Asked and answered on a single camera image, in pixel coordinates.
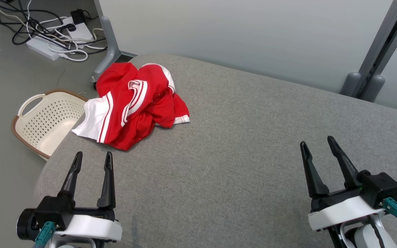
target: laundry basket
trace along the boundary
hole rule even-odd
[[[36,99],[42,100],[22,114],[25,107]],[[35,95],[22,104],[18,115],[13,118],[11,131],[24,145],[48,160],[84,114],[86,101],[85,97],[62,89]]]

